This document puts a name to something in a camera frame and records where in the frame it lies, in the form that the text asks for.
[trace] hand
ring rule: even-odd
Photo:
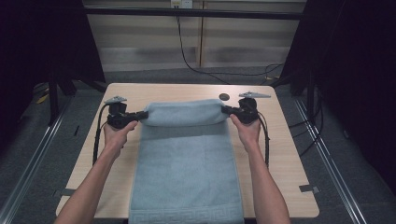
[[[239,139],[241,139],[241,142],[244,144],[247,152],[259,145],[260,121],[258,119],[253,121],[253,123],[246,125],[241,123],[238,117],[234,114],[231,114],[230,118],[238,129]]]
[[[123,129],[115,129],[109,124],[104,127],[105,130],[105,148],[104,152],[110,153],[114,160],[120,155],[120,150],[123,148],[127,140],[127,134],[136,127],[137,121],[132,121]]]

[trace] light wood tabletop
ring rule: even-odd
[[[108,86],[103,101],[114,96],[127,99],[127,112],[143,110],[151,102],[186,102],[204,99],[219,99],[221,93],[230,95],[224,104],[238,106],[239,93],[257,92],[271,95],[270,98],[256,98],[258,110],[265,116],[270,137],[269,170],[282,192],[291,217],[316,217],[318,205],[312,191],[301,192],[300,186],[309,185],[291,138],[279,101],[273,88],[265,86],[230,86],[230,85],[191,85],[191,84],[121,84]],[[86,141],[79,154],[76,166],[67,183],[67,189],[76,189],[92,167],[92,151],[97,128],[99,109],[92,123]],[[106,121],[108,112],[102,115],[102,123]],[[228,119],[239,182],[242,193],[244,217],[255,217],[251,177],[248,166],[248,154],[239,140],[236,127]],[[140,128],[129,132],[128,142],[115,161],[106,181],[95,217],[128,218],[131,189],[134,180],[137,151],[139,148]],[[260,145],[264,155],[264,136],[261,132]],[[104,146],[102,132],[99,153]],[[56,214],[64,206],[69,197],[63,196]]]

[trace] towel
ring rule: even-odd
[[[244,223],[220,100],[145,109],[129,223]]]

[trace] carpeted floor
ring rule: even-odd
[[[280,74],[281,67],[270,73],[274,78]],[[250,73],[264,71],[262,67],[253,68],[212,68],[211,72]],[[226,82],[238,85],[258,85],[263,83],[264,76],[244,77],[234,75],[218,75]],[[224,84],[205,75],[194,73],[188,69],[154,70],[139,72],[118,72],[106,74],[107,82],[147,82],[147,83],[205,83]],[[63,189],[68,181],[78,153],[84,143],[93,117],[102,100],[103,94],[89,87],[76,83],[78,92],[65,112],[63,122],[56,133],[45,159],[41,163],[35,178],[28,189],[21,206],[12,223],[51,223],[55,219],[55,209],[59,198],[53,197],[56,189]],[[13,190],[24,167],[32,157],[39,144],[49,121],[49,101],[37,105],[35,99],[24,113],[14,139],[7,145],[7,153],[0,160],[0,205],[3,206],[9,193]],[[302,96],[290,95],[289,86],[276,88],[276,94],[289,125],[302,121],[295,99]],[[396,200],[387,186],[382,182],[374,169],[364,160],[353,139],[347,139],[343,126],[331,111],[323,105],[322,137],[332,153],[340,173],[351,189],[367,223],[393,223],[396,220]],[[320,115],[317,115],[320,127]],[[304,125],[290,128],[299,152],[304,151],[312,143]],[[312,186],[318,187],[316,199],[320,214],[316,218],[293,218],[292,223],[353,223],[344,203],[332,182],[315,146],[302,157],[307,177]],[[94,223],[122,223],[123,220],[96,219]]]

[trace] electrical outlet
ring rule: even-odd
[[[181,0],[182,8],[192,8],[192,0]]]
[[[171,8],[181,8],[181,0],[171,0]]]

